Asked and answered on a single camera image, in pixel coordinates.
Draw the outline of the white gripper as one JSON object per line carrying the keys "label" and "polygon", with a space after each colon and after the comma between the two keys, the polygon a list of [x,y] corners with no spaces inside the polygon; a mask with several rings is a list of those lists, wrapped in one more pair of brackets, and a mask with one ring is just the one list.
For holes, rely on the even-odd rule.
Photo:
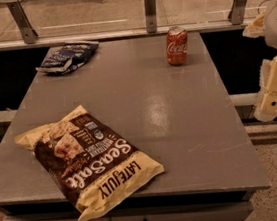
{"label": "white gripper", "polygon": [[[247,38],[264,36],[268,46],[277,48],[277,0],[271,0],[266,12],[258,14],[242,35]],[[254,116],[261,122],[271,122],[277,117],[277,55],[262,62]]]}

